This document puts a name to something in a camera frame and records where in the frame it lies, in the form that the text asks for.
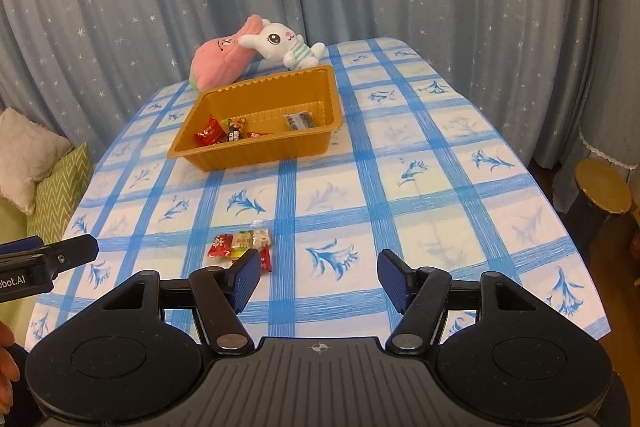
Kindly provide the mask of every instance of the wrapped candy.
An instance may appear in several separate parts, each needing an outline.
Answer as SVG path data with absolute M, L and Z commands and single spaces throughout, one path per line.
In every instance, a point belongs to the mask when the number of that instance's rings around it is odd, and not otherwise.
M 262 269 L 271 271 L 271 235 L 267 229 L 254 230 L 254 248 L 260 252 Z
M 300 129 L 311 129 L 315 127 L 314 119 L 309 111 L 295 112 L 293 114 L 286 114 L 284 118 L 287 119 L 289 128 L 292 131 Z
M 246 137 L 247 138 L 259 138 L 260 136 L 267 136 L 268 134 L 273 134 L 270 132 L 251 132 L 251 131 L 247 131 L 246 133 Z
M 244 138 L 244 126 L 246 125 L 246 118 L 243 116 L 236 121 L 229 118 L 226 120 L 226 124 L 229 126 L 229 131 L 226 133 L 226 139 L 229 142 L 235 142 Z
M 251 230 L 242 230 L 234 234 L 234 238 L 231 241 L 231 254 L 229 255 L 231 261 L 236 261 L 252 247 L 253 235 Z
M 225 136 L 225 130 L 222 129 L 218 120 L 213 116 L 209 116 L 207 126 L 202 131 L 195 133 L 193 138 L 200 147 L 206 147 L 224 141 Z
M 217 235 L 211 248 L 207 252 L 207 257 L 229 257 L 231 255 L 231 242 L 234 236 L 230 233 L 221 233 Z

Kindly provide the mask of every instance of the blue checkered tablecloth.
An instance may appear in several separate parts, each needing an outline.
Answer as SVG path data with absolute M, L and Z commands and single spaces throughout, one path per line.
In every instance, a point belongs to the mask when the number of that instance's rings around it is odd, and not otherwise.
M 390 248 L 413 267 L 458 279 L 501 271 L 599 338 L 609 325 L 558 216 L 482 114 L 394 39 L 329 46 L 345 125 L 321 156 L 201 172 L 168 160 L 197 97 L 161 89 L 97 166 L 65 237 L 91 233 L 94 263 L 61 274 L 35 305 L 27 347 L 142 269 L 164 279 L 208 264 L 222 232 L 268 223 L 273 273 L 240 315 L 263 335 L 377 335 L 399 315 L 376 276 Z M 280 71 L 254 62 L 246 77 Z M 194 335 L 191 315 L 167 320 Z M 474 321 L 449 315 L 446 334 Z

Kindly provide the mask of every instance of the pink plush toy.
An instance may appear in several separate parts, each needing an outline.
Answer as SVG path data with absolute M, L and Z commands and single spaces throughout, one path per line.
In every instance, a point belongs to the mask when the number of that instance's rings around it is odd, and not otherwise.
M 201 45 L 191 62 L 191 87 L 204 91 L 235 82 L 255 57 L 255 50 L 240 47 L 238 38 L 242 35 L 256 35 L 260 31 L 262 19 L 251 15 L 234 35 L 213 39 Z

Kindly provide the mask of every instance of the black circular pad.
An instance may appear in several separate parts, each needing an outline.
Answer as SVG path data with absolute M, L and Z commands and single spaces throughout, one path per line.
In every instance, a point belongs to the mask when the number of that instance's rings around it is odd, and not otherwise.
M 189 396 L 202 371 L 200 348 L 160 320 L 158 292 L 158 273 L 134 275 L 34 346 L 25 375 L 47 415 L 133 423 Z
M 494 362 L 501 370 L 522 380 L 551 378 L 566 365 L 566 355 L 556 344 L 532 337 L 517 337 L 494 347 Z
M 76 347 L 71 362 L 83 375 L 117 378 L 132 373 L 146 359 L 146 347 L 128 337 L 98 337 Z
M 609 388 L 609 358 L 556 315 L 481 315 L 440 346 L 441 380 L 465 407 L 499 423 L 563 423 L 595 413 Z

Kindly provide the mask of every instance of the lace trim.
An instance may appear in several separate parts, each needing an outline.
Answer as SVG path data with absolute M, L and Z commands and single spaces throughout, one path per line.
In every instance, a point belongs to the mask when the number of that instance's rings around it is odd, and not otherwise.
M 600 158 L 604 158 L 606 159 L 606 161 L 613 163 L 613 165 L 617 165 L 618 167 L 622 167 L 623 169 L 627 169 L 628 171 L 632 171 L 633 169 L 638 167 L 638 164 L 627 165 L 626 163 L 622 163 L 616 160 L 615 158 L 612 158 L 608 154 L 605 154 L 604 152 L 596 149 L 594 146 L 590 145 L 587 142 L 587 140 L 584 139 L 584 135 L 582 134 L 582 128 L 580 126 L 578 127 L 578 134 L 580 135 L 580 140 L 582 141 L 582 145 L 587 147 L 587 149 L 589 149 L 592 153 L 594 153 L 594 155 L 599 156 Z

